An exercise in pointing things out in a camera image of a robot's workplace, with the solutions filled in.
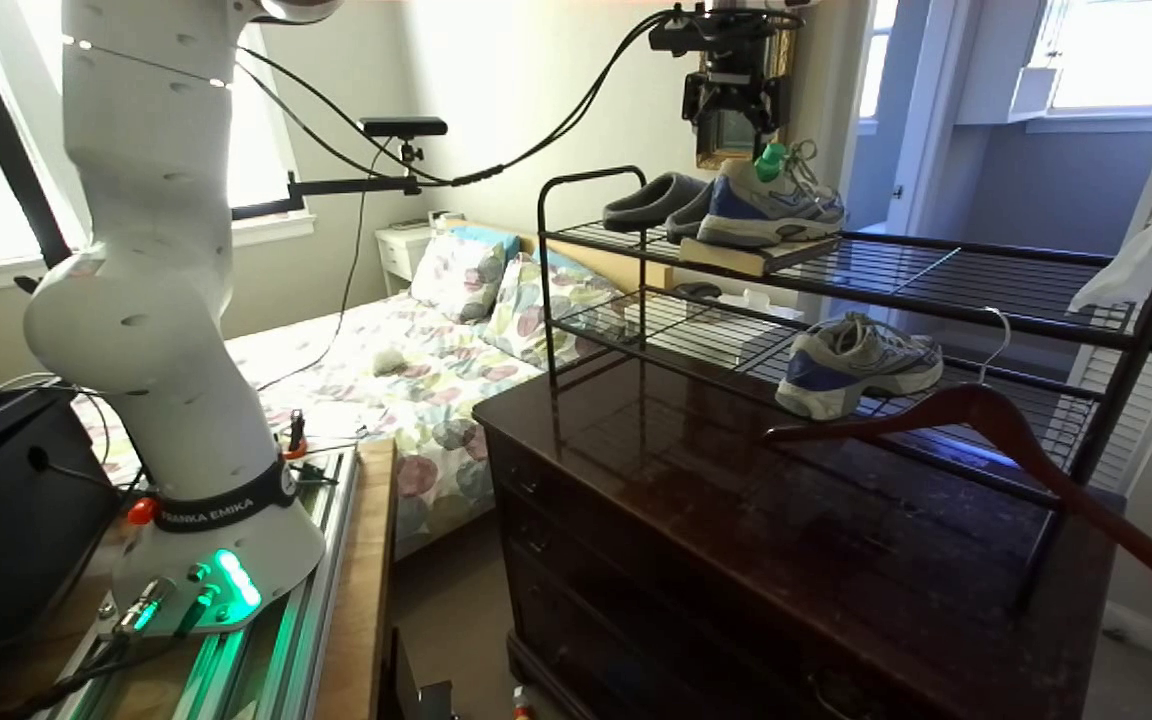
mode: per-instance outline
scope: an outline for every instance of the wooden dresser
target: wooden dresser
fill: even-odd
[[[862,438],[770,446],[765,389],[601,357],[478,409],[514,670],[571,717],[1079,717],[1112,542]]]

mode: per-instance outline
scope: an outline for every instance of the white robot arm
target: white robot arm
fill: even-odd
[[[325,554],[262,401],[224,350],[230,79],[254,21],[311,25],[335,0],[66,0],[66,144],[91,245],[26,311],[34,350],[101,389],[156,486],[116,571],[146,631],[249,624]]]

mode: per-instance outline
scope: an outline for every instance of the metal shoe rack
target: metal shoe rack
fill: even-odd
[[[943,342],[948,376],[943,385],[989,385],[1006,392],[1042,434],[1044,453],[1079,484],[1094,479],[1095,458],[1145,372],[1152,350],[1152,294],[1145,302],[1069,311],[1069,301],[1087,282],[1107,255],[1094,253],[1049,253],[939,237],[881,237],[881,232],[841,232],[841,253],[828,260],[809,260],[773,276],[737,276],[725,267],[682,260],[675,245],[655,232],[605,232],[601,221],[553,229],[553,206],[568,187],[628,187],[628,179],[649,182],[637,162],[553,176],[536,199],[542,232],[542,276],[543,276],[543,335],[549,335],[549,376],[553,385],[571,379],[571,364],[587,364],[612,350],[637,350],[674,367],[698,367],[698,379],[717,379],[734,392],[773,401],[785,372],[785,349],[813,316],[863,311],[890,321],[903,333],[929,333]],[[581,245],[595,253],[615,253],[642,260],[642,282],[615,294],[622,328],[591,322],[610,308],[578,308],[556,316],[549,289],[549,245]],[[725,301],[682,294],[675,289],[649,289],[649,262],[682,271],[703,271],[737,282],[755,282],[773,290],[797,290],[809,316],[785,316],[770,308],[737,308]],[[556,357],[556,333],[571,333],[591,342],[578,359]],[[908,401],[863,401],[862,415],[900,413]],[[1028,567],[1042,565],[1054,526],[1062,523],[1058,500],[1000,472],[1000,458],[980,453],[972,430],[920,430],[915,438],[891,438],[897,453],[920,454],[929,462],[951,467],[964,479],[980,479],[1007,495],[1049,506],[1044,526],[1031,541]]]

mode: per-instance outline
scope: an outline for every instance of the red object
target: red object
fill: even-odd
[[[159,514],[159,505],[151,495],[140,495],[134,506],[127,506],[127,523],[151,523]]]

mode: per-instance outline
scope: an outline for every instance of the shoe sole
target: shoe sole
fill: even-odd
[[[703,214],[698,232],[701,245],[730,245],[730,248],[815,245],[824,237],[841,237],[841,225],[799,214],[782,221]]]
[[[778,385],[778,404],[809,415],[809,418],[841,418],[851,415],[863,392],[890,392],[890,397],[915,397],[932,385],[939,385],[943,359],[929,367],[908,367],[900,376],[863,376],[855,385],[833,389],[833,392],[809,392],[799,385],[782,379]]]

